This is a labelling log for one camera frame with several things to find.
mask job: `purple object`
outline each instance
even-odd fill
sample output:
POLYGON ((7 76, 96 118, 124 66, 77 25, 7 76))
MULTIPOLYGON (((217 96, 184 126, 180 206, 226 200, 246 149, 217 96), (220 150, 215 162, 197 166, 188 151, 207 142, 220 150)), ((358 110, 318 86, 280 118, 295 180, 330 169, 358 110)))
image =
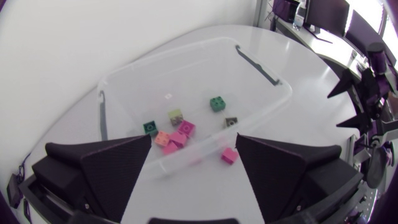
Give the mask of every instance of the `purple object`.
POLYGON ((383 74, 387 70, 384 50, 384 44, 380 42, 372 43, 367 47, 369 61, 375 74, 383 74))
POLYGON ((384 75, 376 75, 375 77, 377 84, 379 85, 379 94, 374 95, 370 97, 368 100, 366 100, 366 104, 372 106, 377 101, 380 100, 381 97, 383 97, 385 94, 387 94, 391 90, 390 83, 388 82, 388 79, 384 75))
POLYGON ((391 90, 390 83, 388 82, 387 78, 384 75, 377 76, 376 81, 377 84, 379 85, 380 96, 384 96, 391 90))

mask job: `white wall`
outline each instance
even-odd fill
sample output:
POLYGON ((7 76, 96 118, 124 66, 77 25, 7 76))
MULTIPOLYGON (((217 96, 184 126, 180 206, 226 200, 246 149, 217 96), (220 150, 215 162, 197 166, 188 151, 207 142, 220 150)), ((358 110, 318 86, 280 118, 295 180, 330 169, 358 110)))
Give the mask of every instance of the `white wall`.
POLYGON ((8 0, 0 13, 0 189, 103 75, 201 27, 252 25, 256 0, 8 0))

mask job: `dark green toy block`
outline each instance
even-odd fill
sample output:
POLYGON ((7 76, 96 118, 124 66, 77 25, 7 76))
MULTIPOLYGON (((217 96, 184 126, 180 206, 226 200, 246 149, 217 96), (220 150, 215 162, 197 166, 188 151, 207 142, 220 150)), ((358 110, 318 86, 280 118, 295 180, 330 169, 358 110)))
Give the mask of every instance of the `dark green toy block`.
POLYGON ((145 134, 150 134, 151 136, 155 136, 157 134, 157 128, 155 121, 148 122, 143 125, 145 134))
POLYGON ((225 102, 222 99, 222 97, 218 96, 218 97, 210 100, 210 106, 214 112, 219 112, 219 111, 225 109, 225 102))

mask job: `toy block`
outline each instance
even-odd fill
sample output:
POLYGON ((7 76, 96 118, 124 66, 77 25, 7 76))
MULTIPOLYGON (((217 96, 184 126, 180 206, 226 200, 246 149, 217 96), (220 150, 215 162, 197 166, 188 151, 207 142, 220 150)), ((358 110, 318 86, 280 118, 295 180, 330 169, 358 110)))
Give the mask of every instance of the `toy block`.
POLYGON ((218 97, 210 100, 210 106, 214 112, 219 112, 219 111, 225 109, 225 102, 222 99, 222 97, 218 96, 218 97))
POLYGON ((181 149, 184 147, 185 143, 187 142, 187 136, 176 131, 170 135, 170 141, 181 149))
POLYGON ((157 134, 155 121, 151 121, 144 124, 145 134, 150 134, 151 136, 155 136, 157 134))
POLYGON ((167 146, 167 144, 169 143, 170 140, 170 135, 167 134, 164 131, 159 131, 159 133, 157 134, 156 138, 155 138, 155 143, 158 144, 159 146, 167 146))
POLYGON ((192 136, 193 132, 195 131, 195 125, 183 120, 178 127, 177 131, 181 134, 186 135, 188 138, 192 136))
POLYGON ((224 125, 230 127, 238 122, 237 118, 225 118, 224 125))
POLYGON ((174 142, 169 142, 169 144, 162 149, 163 154, 169 155, 178 150, 178 147, 174 144, 174 142))
POLYGON ((228 164, 232 165, 235 162, 235 160, 238 158, 238 156, 239 156, 238 152, 232 151, 231 148, 226 148, 223 151, 223 153, 221 155, 221 158, 222 158, 222 160, 224 160, 228 164))
POLYGON ((183 120, 180 109, 170 111, 168 115, 173 126, 179 125, 183 120))

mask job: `window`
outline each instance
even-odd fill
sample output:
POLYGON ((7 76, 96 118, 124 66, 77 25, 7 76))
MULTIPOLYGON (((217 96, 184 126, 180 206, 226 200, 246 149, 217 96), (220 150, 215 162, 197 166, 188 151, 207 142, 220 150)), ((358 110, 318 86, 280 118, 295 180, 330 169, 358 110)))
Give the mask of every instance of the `window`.
POLYGON ((379 0, 347 0, 350 6, 379 32, 383 6, 379 0))

